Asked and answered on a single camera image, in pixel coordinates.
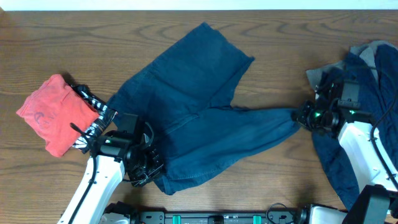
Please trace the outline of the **dark blue denim shorts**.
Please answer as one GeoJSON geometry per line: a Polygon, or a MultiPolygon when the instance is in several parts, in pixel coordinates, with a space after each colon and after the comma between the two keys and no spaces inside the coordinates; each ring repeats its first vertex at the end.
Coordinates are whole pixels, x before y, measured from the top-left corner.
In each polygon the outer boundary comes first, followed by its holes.
{"type": "Polygon", "coordinates": [[[196,187],[236,161],[270,149],[299,130],[293,109],[234,108],[234,91],[253,62],[202,23],[173,44],[109,99],[119,114],[147,121],[165,173],[167,195],[196,187]]]}

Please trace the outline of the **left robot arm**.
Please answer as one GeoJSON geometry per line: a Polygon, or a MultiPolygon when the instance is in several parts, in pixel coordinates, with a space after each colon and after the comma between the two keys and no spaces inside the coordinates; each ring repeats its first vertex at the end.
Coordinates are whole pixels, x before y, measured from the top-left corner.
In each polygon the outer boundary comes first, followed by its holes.
{"type": "Polygon", "coordinates": [[[135,209],[109,203],[116,187],[143,187],[161,176],[164,162],[154,135],[110,131],[95,139],[85,174],[59,223],[139,223],[135,209]]]}

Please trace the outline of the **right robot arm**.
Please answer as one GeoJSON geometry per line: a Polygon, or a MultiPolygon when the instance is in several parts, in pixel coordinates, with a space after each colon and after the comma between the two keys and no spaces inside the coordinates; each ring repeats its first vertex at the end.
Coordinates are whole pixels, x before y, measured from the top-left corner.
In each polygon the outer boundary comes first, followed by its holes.
{"type": "Polygon", "coordinates": [[[351,99],[327,105],[306,101],[292,119],[309,131],[325,131],[337,138],[353,168],[359,196],[348,212],[324,205],[309,205],[297,223],[384,223],[397,215],[397,169],[379,139],[370,113],[351,99]]]}

